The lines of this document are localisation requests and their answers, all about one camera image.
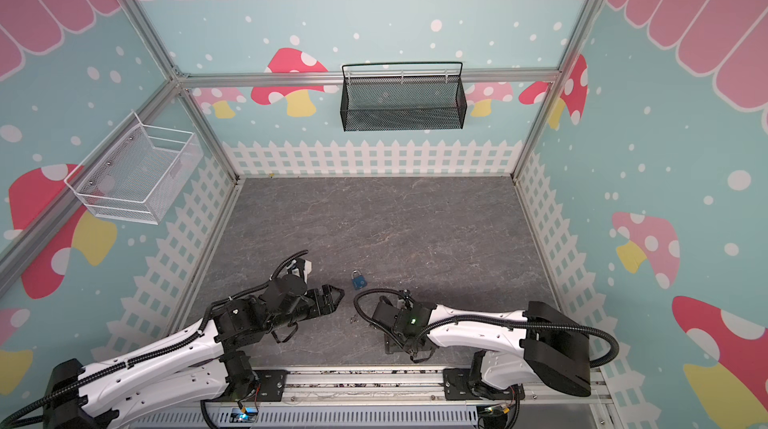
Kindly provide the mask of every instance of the wall mural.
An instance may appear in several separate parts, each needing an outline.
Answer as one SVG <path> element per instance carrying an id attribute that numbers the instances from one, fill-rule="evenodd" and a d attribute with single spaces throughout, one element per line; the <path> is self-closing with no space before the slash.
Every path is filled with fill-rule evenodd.
<path id="1" fill-rule="evenodd" d="M 766 114 L 766 13 L 608 0 L 579 124 L 547 128 L 522 172 L 564 308 L 620 340 L 603 371 L 627 429 L 768 427 L 768 138 L 744 114 Z"/>
<path id="2" fill-rule="evenodd" d="M 322 67 L 461 60 L 559 65 L 583 0 L 141 0 L 181 70 L 253 73 L 284 48 Z"/>
<path id="3" fill-rule="evenodd" d="M 275 72 L 298 62 L 322 67 L 292 48 L 279 54 L 293 62 L 271 64 Z M 469 108 L 461 130 L 344 132 L 337 86 L 197 88 L 192 95 L 240 174 L 504 175 L 513 171 L 544 98 L 535 104 L 514 99 L 530 85 L 465 84 Z"/>
<path id="4" fill-rule="evenodd" d="M 153 124 L 194 130 L 178 101 Z M 231 187 L 203 147 L 162 223 L 98 219 L 81 206 L 0 299 L 0 414 L 43 396 L 60 362 L 103 361 L 162 337 Z M 14 223 L 36 215 L 39 196 L 56 194 L 72 167 L 19 177 L 9 198 Z"/>

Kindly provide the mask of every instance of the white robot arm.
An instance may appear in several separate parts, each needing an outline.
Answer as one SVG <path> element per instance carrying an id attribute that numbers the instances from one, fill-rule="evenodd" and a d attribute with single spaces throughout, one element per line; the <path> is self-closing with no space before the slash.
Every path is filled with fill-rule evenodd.
<path id="1" fill-rule="evenodd" d="M 259 378 L 240 349 L 267 334 L 287 341 L 298 322 L 333 313 L 344 296 L 331 285 L 307 289 L 311 263 L 304 254 L 281 262 L 264 284 L 211 303 L 202 319 L 176 334 L 108 361 L 83 366 L 70 359 L 54 367 L 46 395 L 0 428 L 42 422 L 44 429 L 117 429 L 185 401 L 254 397 Z M 281 341 L 275 329 L 283 326 L 293 331 Z M 41 407 L 42 416 L 22 419 Z"/>
<path id="2" fill-rule="evenodd" d="M 360 307 L 360 299 L 381 296 L 373 315 Z M 591 393 L 589 372 L 618 355 L 618 342 L 605 331 L 582 326 L 543 302 L 531 301 L 525 311 L 476 312 L 414 300 L 409 291 L 370 289 L 354 299 L 360 316 L 386 334 L 389 352 L 404 351 L 414 362 L 426 361 L 438 347 L 463 345 L 482 351 L 475 354 L 469 387 L 486 397 L 524 382 L 543 382 L 573 396 Z M 603 338 L 608 353 L 589 359 L 589 336 Z M 418 353 L 429 356 L 418 358 Z"/>

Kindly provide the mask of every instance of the light blue wall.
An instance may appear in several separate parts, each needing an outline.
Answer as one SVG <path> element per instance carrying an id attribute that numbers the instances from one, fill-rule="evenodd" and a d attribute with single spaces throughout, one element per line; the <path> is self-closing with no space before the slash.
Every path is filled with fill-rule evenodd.
<path id="1" fill-rule="evenodd" d="M 633 384 L 639 381 L 644 399 L 660 409 L 658 427 L 715 429 L 707 414 L 713 408 L 702 404 L 684 373 L 684 365 L 714 366 L 715 357 L 686 336 L 672 303 L 687 296 L 768 326 L 768 135 L 759 113 L 734 110 L 715 95 L 710 78 L 686 72 L 674 50 L 658 49 L 644 29 L 625 21 L 623 12 L 601 12 L 582 54 L 590 88 L 584 116 L 578 126 L 547 127 L 534 152 L 545 165 L 549 189 L 557 191 L 563 218 L 570 219 L 568 230 L 578 236 L 584 267 L 595 274 L 594 288 L 606 295 L 604 313 L 618 319 L 615 334 L 628 345 L 631 370 L 640 373 Z M 737 170 L 751 175 L 743 190 L 729 185 L 729 175 Z M 705 203 L 707 196 L 712 204 Z M 660 287 L 648 261 L 636 274 L 624 269 L 616 248 L 627 240 L 611 223 L 617 212 L 672 224 L 680 241 L 680 270 L 669 289 Z M 726 251 L 729 243 L 737 245 L 737 254 Z M 763 356 L 745 356 L 743 363 L 764 378 Z M 607 374 L 627 377 L 628 370 L 622 367 L 619 374 L 613 367 Z M 622 384 L 608 379 L 609 387 Z M 714 383 L 704 389 L 730 391 Z M 754 394 L 764 397 L 765 390 Z M 631 420 L 638 398 L 616 392 L 620 413 Z M 732 411 L 733 420 L 746 409 L 737 403 L 720 410 L 726 419 Z M 752 422 L 753 429 L 768 424 Z"/>

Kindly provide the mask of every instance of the red mushroom cap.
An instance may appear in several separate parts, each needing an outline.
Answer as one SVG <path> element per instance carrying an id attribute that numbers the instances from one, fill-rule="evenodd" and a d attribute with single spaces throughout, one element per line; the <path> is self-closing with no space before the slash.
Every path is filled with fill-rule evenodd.
<path id="1" fill-rule="evenodd" d="M 571 77 L 565 81 L 560 98 L 565 101 L 573 124 L 578 124 L 581 115 L 584 114 L 584 105 L 587 103 L 587 60 L 581 54 L 576 59 Z"/>
<path id="2" fill-rule="evenodd" d="M 523 104 L 536 104 L 544 100 L 549 89 L 549 83 L 544 81 L 536 81 L 520 93 L 520 102 Z"/>
<path id="3" fill-rule="evenodd" d="M 509 102 L 514 98 L 510 83 L 476 83 L 466 88 L 464 94 L 467 96 L 467 102 L 470 103 L 486 99 Z"/>
<path id="4" fill-rule="evenodd" d="M 269 73 L 326 73 L 325 68 L 317 59 L 309 54 L 293 48 L 282 48 L 278 50 L 269 65 L 266 68 Z M 335 92 L 330 88 L 336 89 L 336 86 L 283 86 L 271 88 L 254 88 L 250 93 L 250 98 L 255 103 L 266 106 L 272 104 L 284 96 L 297 90 L 319 90 L 320 92 Z"/>
<path id="5" fill-rule="evenodd" d="M 686 335 L 730 371 L 768 409 L 768 331 L 761 325 L 685 296 L 672 300 L 672 313 Z"/>

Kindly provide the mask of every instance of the yellow mushroom stem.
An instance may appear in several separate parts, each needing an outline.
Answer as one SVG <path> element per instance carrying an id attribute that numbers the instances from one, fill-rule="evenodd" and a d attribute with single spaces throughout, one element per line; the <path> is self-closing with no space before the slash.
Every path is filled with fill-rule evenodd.
<path id="1" fill-rule="evenodd" d="M 472 113 L 469 114 L 472 117 L 485 117 L 491 113 L 491 100 L 484 99 L 475 103 L 475 108 L 472 109 Z"/>
<path id="2" fill-rule="evenodd" d="M 291 117 L 309 117 L 317 112 L 317 108 L 310 100 L 310 91 L 306 89 L 295 90 L 286 96 L 288 100 L 288 115 Z"/>
<path id="3" fill-rule="evenodd" d="M 630 241 L 627 244 L 620 245 L 616 248 L 616 253 L 619 256 L 619 260 L 624 264 L 624 268 L 634 274 L 640 268 L 648 257 L 645 252 L 634 242 Z"/>
<path id="4" fill-rule="evenodd" d="M 552 114 L 549 115 L 549 119 L 547 122 L 549 122 L 549 127 L 552 127 L 554 130 L 560 129 L 560 117 L 563 114 L 563 110 L 565 109 L 565 101 L 563 101 L 562 98 L 558 98 L 558 102 L 554 103 L 554 109 L 552 110 Z"/>
<path id="5" fill-rule="evenodd" d="M 225 100 L 219 100 L 214 103 L 214 114 L 219 119 L 232 119 L 235 117 L 235 112 Z"/>

